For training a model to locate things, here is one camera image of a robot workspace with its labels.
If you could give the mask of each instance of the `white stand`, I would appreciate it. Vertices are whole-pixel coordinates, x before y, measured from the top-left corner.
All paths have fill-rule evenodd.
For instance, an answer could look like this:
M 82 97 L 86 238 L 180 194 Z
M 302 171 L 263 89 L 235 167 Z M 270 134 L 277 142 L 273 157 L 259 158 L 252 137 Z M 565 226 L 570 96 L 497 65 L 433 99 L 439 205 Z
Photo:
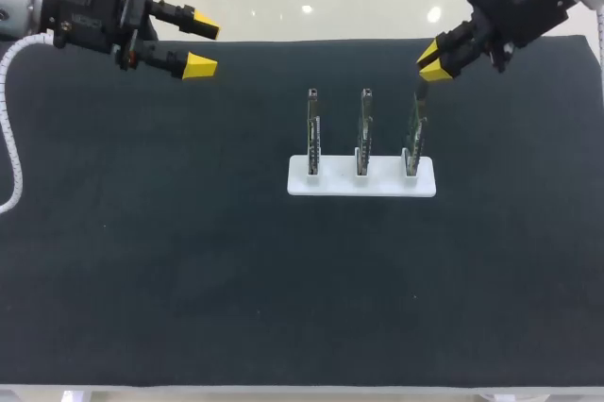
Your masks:
M 354 155 L 321 155 L 319 175 L 309 176 L 309 156 L 290 159 L 287 191 L 294 196 L 434 197 L 432 160 L 420 158 L 417 176 L 407 176 L 404 157 L 372 156 L 367 176 L 357 176 Z

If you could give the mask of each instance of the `robotic arm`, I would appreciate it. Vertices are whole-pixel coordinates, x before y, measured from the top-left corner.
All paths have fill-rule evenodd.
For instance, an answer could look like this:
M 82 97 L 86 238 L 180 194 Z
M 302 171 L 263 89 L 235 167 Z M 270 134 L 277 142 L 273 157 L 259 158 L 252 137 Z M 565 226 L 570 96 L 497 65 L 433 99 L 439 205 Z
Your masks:
M 523 48 L 568 19 L 576 3 L 600 9 L 604 0 L 468 0 L 472 19 L 439 34 L 417 61 L 426 81 L 451 79 L 481 54 L 505 71 L 516 48 Z
M 179 78 L 212 76 L 217 62 L 186 51 L 158 49 L 141 36 L 149 17 L 177 25 L 182 32 L 215 40 L 220 27 L 190 6 L 155 0 L 0 0 L 0 36 L 20 39 L 54 31 L 53 44 L 66 43 L 106 54 L 124 70 L 140 62 Z

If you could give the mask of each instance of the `dark table mat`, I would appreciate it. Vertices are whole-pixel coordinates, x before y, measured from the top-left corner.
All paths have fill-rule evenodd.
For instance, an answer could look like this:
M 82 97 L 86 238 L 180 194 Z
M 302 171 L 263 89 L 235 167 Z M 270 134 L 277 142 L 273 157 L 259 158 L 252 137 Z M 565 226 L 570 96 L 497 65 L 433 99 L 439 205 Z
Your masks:
M 604 117 L 583 38 L 432 90 L 434 199 L 287 194 L 307 89 L 324 154 L 352 153 L 369 87 L 374 153 L 397 155 L 427 44 L 191 44 L 220 67 L 186 83 L 25 50 L 0 383 L 604 386 Z

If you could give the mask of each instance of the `white cable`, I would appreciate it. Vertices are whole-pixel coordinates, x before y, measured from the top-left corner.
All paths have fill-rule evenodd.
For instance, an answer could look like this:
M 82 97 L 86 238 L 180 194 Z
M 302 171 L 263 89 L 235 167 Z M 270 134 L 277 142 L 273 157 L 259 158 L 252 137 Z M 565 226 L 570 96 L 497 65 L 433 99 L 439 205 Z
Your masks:
M 5 204 L 0 205 L 0 215 L 15 207 L 19 202 L 19 199 L 21 199 L 21 194 L 23 193 L 23 173 L 21 171 L 21 162 L 19 161 L 17 144 L 15 143 L 15 138 L 12 135 L 12 128 L 10 128 L 10 121 L 8 120 L 6 98 L 8 67 L 21 50 L 29 45 L 34 45 L 37 43 L 52 45 L 53 37 L 48 34 L 36 34 L 34 36 L 25 37 L 13 44 L 5 53 L 2 61 L 0 61 L 0 127 L 2 128 L 2 134 L 4 135 L 4 142 L 7 145 L 13 178 L 12 196 Z
M 597 11 L 597 36 L 600 42 L 600 65 L 602 71 L 602 94 L 604 95 L 604 6 Z

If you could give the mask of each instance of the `white holder base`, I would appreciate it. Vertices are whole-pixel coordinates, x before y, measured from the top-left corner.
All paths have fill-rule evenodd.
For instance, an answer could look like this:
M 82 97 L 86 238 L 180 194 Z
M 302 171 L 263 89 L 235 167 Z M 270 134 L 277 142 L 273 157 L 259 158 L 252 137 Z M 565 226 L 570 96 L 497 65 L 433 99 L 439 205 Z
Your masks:
M 354 155 L 321 155 L 319 175 L 309 176 L 308 155 L 290 158 L 287 191 L 293 196 L 434 197 L 432 159 L 420 158 L 417 176 L 407 176 L 402 157 L 372 156 L 367 176 L 357 176 Z

